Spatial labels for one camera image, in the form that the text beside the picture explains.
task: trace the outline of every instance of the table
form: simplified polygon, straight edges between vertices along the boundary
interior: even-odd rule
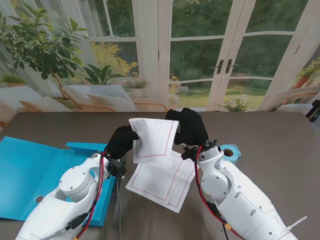
[[[292,232],[299,240],[318,239],[320,223],[320,135],[301,113],[202,112],[211,140],[236,144],[237,166],[272,200],[285,224],[308,219]],[[0,134],[65,148],[66,142],[106,143],[129,118],[161,118],[161,112],[18,113]],[[173,149],[182,153],[182,147]],[[193,180],[179,214],[125,188],[136,165],[128,153],[120,187],[123,240],[224,240],[221,224],[207,211]],[[83,240],[118,238],[115,189],[103,227],[90,227]],[[0,239],[15,239],[23,222],[0,220]],[[237,239],[228,231],[229,239]]]

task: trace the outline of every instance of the blue file folder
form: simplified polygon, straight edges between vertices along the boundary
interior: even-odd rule
[[[36,198],[54,190],[61,176],[81,165],[105,143],[68,142],[70,149],[59,149],[30,141],[5,137],[0,142],[0,218],[25,221],[37,206]],[[105,222],[115,177],[102,185],[90,226]]]

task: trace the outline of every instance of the tape roll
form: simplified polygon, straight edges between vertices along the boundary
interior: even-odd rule
[[[239,148],[234,144],[221,145],[220,148],[224,152],[223,159],[226,161],[236,164],[238,158],[241,157],[241,152],[239,151]]]

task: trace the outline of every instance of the paper sheet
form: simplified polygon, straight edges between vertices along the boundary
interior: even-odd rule
[[[194,176],[194,163],[172,151],[165,160],[139,163],[126,188],[179,213]]]
[[[133,141],[133,163],[149,163],[170,158],[178,121],[131,118],[132,130],[139,135]]]

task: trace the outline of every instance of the black glove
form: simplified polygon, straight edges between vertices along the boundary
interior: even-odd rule
[[[135,131],[132,131],[131,126],[118,127],[105,150],[112,159],[121,159],[129,150],[132,149],[134,140],[138,140],[139,136]]]
[[[181,112],[170,109],[165,119],[180,123],[180,132],[177,132],[174,137],[174,143],[177,145],[184,143],[188,146],[203,146],[209,139],[201,116],[189,108],[185,107]]]

